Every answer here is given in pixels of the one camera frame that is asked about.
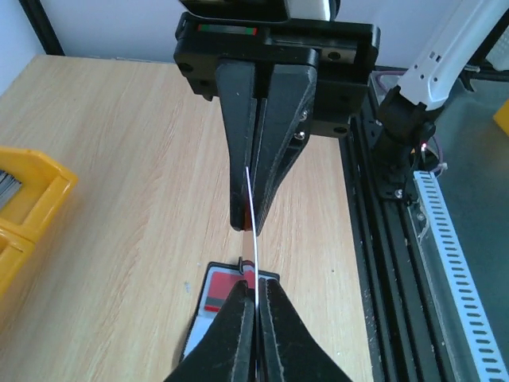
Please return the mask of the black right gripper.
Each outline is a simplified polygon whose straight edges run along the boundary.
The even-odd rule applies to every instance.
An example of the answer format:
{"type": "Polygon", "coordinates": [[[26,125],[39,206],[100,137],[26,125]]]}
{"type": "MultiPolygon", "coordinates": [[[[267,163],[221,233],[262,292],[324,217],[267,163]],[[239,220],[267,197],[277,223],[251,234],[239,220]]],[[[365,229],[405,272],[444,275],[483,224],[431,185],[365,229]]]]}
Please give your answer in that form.
{"type": "Polygon", "coordinates": [[[234,230],[251,225],[246,168],[253,138],[252,193],[255,232],[260,234],[309,133],[339,137],[359,113],[380,37],[378,26],[354,22],[181,15],[174,60],[194,93],[220,99],[234,230]]]}

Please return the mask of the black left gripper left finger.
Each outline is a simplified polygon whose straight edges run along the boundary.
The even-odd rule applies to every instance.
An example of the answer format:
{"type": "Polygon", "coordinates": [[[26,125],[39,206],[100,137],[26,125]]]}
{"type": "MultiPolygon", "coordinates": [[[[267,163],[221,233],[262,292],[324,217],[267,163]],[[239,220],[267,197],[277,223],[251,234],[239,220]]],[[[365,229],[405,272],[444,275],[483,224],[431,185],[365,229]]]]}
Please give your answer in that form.
{"type": "Polygon", "coordinates": [[[216,318],[167,381],[253,381],[255,305],[246,281],[231,289],[216,318]]]}

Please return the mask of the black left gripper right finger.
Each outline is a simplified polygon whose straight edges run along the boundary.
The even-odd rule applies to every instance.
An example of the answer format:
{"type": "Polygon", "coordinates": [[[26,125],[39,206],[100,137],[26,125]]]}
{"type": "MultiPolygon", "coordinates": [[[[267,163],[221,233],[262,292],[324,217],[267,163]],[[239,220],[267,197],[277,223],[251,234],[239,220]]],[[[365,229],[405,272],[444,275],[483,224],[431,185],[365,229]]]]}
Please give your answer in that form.
{"type": "Polygon", "coordinates": [[[258,285],[261,381],[349,381],[317,344],[276,279],[258,285]]]}

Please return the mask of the red VIP card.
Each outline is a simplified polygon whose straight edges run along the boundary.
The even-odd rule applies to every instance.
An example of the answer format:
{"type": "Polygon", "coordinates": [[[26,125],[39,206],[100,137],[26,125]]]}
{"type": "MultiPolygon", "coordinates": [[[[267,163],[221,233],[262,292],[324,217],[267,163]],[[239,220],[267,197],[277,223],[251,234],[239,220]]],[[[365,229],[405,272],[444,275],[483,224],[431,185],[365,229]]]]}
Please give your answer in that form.
{"type": "Polygon", "coordinates": [[[253,269],[253,290],[254,290],[254,307],[257,310],[259,306],[259,259],[258,259],[258,236],[254,210],[254,202],[251,187],[250,169],[245,167],[246,188],[247,188],[247,207],[245,209],[246,217],[244,218],[243,229],[243,260],[252,262],[253,269]]]}

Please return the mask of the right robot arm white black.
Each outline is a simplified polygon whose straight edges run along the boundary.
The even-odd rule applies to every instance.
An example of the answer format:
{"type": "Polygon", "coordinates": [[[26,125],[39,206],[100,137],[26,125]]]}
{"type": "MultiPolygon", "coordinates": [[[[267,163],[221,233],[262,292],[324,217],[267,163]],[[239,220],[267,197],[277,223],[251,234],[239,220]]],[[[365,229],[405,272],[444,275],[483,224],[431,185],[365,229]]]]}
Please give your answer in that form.
{"type": "MultiPolygon", "coordinates": [[[[278,188],[311,135],[338,138],[368,93],[376,25],[340,22],[338,1],[186,1],[174,60],[192,91],[218,99],[230,166],[230,219],[261,232],[278,188]]],[[[464,67],[499,23],[505,1],[460,1],[385,95],[375,156],[404,181],[464,67]]]]}

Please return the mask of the yellow bin with grey cards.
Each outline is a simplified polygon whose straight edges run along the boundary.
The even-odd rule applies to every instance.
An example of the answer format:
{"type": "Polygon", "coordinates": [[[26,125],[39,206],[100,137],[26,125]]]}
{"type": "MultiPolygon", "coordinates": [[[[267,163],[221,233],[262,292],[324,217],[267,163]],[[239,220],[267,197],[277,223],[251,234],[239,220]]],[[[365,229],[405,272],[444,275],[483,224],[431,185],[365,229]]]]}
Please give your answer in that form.
{"type": "Polygon", "coordinates": [[[5,295],[78,177],[40,151],[6,146],[1,148],[2,170],[22,183],[1,209],[1,295],[5,295]]]}

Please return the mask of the grey VIP card stack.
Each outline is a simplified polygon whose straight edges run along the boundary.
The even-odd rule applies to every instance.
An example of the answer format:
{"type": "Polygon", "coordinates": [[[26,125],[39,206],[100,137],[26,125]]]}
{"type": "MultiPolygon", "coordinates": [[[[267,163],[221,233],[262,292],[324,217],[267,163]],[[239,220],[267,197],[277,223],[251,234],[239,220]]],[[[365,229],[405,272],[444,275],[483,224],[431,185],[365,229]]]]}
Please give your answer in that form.
{"type": "Polygon", "coordinates": [[[0,209],[3,209],[21,188],[22,183],[2,170],[0,175],[0,209]]]}

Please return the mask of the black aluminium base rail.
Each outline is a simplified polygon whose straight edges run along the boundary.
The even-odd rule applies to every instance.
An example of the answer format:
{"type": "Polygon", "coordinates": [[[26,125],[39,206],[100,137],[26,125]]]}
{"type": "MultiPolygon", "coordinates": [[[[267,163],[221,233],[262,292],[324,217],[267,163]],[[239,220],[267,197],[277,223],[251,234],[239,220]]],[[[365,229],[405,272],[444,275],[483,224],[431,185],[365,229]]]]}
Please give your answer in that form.
{"type": "Polygon", "coordinates": [[[340,139],[372,375],[376,381],[476,378],[468,343],[440,268],[425,264],[419,205],[384,197],[371,148],[381,131],[375,79],[340,139]]]}

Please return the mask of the black frame post right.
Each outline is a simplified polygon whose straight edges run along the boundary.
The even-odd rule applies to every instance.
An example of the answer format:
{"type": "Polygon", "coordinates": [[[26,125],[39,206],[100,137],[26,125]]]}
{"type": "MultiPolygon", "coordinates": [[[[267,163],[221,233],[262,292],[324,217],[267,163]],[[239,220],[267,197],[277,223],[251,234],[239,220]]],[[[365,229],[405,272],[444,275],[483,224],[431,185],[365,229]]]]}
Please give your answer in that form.
{"type": "Polygon", "coordinates": [[[19,0],[18,2],[45,53],[51,56],[65,57],[65,52],[41,1],[19,0]]]}

